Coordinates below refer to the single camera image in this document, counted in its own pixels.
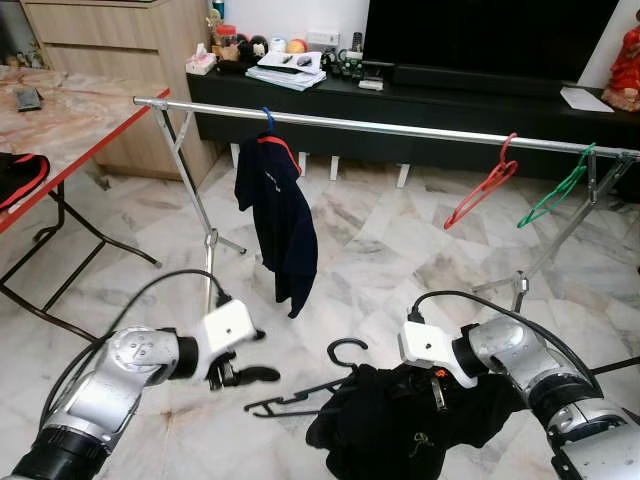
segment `cabinet drawer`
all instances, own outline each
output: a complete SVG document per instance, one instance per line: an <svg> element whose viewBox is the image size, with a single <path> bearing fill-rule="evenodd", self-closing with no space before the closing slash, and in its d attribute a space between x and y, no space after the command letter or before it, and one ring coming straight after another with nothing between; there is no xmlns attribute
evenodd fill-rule
<svg viewBox="0 0 640 480"><path fill-rule="evenodd" d="M93 47L47 45L51 67L60 72L164 82L162 61L157 52Z"/></svg>
<svg viewBox="0 0 640 480"><path fill-rule="evenodd" d="M155 50L149 10L87 5L25 5L44 43Z"/></svg>

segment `wooden cabinet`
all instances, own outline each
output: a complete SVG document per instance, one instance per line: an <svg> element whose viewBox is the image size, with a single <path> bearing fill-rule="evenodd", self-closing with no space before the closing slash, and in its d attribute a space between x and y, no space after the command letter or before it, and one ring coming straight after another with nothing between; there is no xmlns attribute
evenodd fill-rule
<svg viewBox="0 0 640 480"><path fill-rule="evenodd" d="M21 0L54 70L164 83L171 97L189 100L185 60L206 42L204 0ZM183 116L171 112L177 130ZM194 180L215 160L195 122L183 143ZM95 157L107 171L179 179L164 137L151 115L127 129Z"/></svg>

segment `electrical outlet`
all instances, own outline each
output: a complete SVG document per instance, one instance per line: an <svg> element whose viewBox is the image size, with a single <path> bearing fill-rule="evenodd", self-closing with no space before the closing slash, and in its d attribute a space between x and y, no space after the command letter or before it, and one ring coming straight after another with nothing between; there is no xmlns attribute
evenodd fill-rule
<svg viewBox="0 0 640 480"><path fill-rule="evenodd" d="M340 44L340 34L331 30L311 30L307 32L307 42L337 47Z"/></svg>

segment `black tv cabinet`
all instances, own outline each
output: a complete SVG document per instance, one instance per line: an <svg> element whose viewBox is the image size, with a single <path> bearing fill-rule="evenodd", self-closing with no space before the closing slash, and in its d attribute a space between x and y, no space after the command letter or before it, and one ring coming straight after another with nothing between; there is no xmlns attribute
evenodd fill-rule
<svg viewBox="0 0 640 480"><path fill-rule="evenodd" d="M342 79L328 78L304 92L237 75L188 74L194 102L234 107L263 106L273 111L346 118L450 130L506 135L640 150L640 113L573 110L557 98L517 97L482 92L436 89L387 83L381 92L363 90ZM196 114L200 137L240 143L264 130L266 122ZM488 171L498 147L442 140L416 139L302 125L277 125L292 149L376 162L432 165ZM559 179L575 166L575 155L517 149L518 175ZM637 194L640 166L619 184Z"/></svg>

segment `black garment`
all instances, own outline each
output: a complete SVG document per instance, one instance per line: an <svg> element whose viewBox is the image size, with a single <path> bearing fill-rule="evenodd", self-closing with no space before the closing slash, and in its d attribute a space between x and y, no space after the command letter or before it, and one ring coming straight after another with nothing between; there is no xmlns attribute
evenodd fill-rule
<svg viewBox="0 0 640 480"><path fill-rule="evenodd" d="M49 174L43 155L0 153L0 210L31 193Z"/></svg>
<svg viewBox="0 0 640 480"><path fill-rule="evenodd" d="M300 167L281 138L263 134L242 144L235 195L240 210L253 206L263 264L275 273L276 302L291 297L291 318L307 301L318 264L318 240L296 184L299 176Z"/></svg>
<svg viewBox="0 0 640 480"><path fill-rule="evenodd" d="M524 404L508 379L485 375L473 389L455 382L438 413L430 370L361 365L327 402L307 431L307 443L330 451L327 467L340 480L432 480L448 448L480 448Z"/></svg>

